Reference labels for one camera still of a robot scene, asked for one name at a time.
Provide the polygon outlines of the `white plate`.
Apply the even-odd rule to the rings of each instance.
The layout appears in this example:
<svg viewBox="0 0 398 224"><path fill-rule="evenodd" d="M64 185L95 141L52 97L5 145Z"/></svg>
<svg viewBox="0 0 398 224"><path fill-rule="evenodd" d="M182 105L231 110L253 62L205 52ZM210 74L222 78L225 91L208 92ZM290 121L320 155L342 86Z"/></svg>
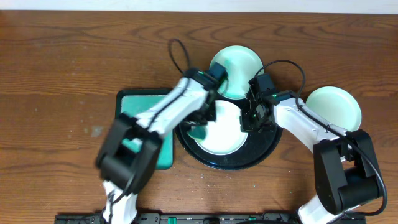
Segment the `white plate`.
<svg viewBox="0 0 398 224"><path fill-rule="evenodd" d="M224 156L237 151L246 141L248 133L241 131L241 109L235 104L215 101L216 121L209 121L206 128L206 138L203 141L194 140L199 147L212 155Z"/></svg>

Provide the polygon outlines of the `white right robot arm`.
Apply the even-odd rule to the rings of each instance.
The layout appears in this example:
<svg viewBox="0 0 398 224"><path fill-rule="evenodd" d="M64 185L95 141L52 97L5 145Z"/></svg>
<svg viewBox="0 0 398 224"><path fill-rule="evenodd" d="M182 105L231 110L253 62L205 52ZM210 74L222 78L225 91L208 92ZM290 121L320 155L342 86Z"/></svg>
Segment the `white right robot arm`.
<svg viewBox="0 0 398 224"><path fill-rule="evenodd" d="M313 112L294 92L248 91L241 113L241 129L271 132L285 129L313 154L316 196L302 205L300 223L334 223L345 216L365 216L355 209L377 198L384 211L386 185L373 142L363 131L347 131Z"/></svg>

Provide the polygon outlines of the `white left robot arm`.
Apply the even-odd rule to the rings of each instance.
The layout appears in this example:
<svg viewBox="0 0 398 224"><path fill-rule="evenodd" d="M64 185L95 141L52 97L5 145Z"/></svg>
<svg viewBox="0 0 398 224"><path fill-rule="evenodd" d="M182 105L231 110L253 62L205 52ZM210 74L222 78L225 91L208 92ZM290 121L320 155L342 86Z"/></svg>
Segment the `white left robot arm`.
<svg viewBox="0 0 398 224"><path fill-rule="evenodd" d="M135 116L121 113L113 121L95 161L106 190L106 223L132 223L137 195L155 171L165 136L181 123L214 121L214 100L226 78L223 68L190 68L155 106Z"/></svg>

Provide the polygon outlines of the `dark green sponge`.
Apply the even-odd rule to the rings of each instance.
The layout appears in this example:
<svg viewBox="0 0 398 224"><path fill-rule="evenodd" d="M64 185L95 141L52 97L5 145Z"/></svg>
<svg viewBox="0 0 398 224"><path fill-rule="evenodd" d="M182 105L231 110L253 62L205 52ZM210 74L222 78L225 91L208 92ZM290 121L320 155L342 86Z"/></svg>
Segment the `dark green sponge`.
<svg viewBox="0 0 398 224"><path fill-rule="evenodd" d="M187 134L196 141L203 141L206 138L206 128L204 126L192 126Z"/></svg>

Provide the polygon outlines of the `mint green plate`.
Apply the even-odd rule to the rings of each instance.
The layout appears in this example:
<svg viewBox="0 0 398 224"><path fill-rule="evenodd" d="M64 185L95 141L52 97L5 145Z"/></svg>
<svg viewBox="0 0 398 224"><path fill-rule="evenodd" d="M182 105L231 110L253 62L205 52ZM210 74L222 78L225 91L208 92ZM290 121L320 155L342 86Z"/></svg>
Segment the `mint green plate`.
<svg viewBox="0 0 398 224"><path fill-rule="evenodd" d="M361 125L362 112L359 103L341 88L321 87L309 95L306 105L327 121L348 131L356 131Z"/></svg>
<svg viewBox="0 0 398 224"><path fill-rule="evenodd" d="M228 79L218 89L218 93L231 100L241 100L249 91L249 83L263 66L257 53L250 48L232 45L220 50L212 59L210 66L218 63L226 69Z"/></svg>

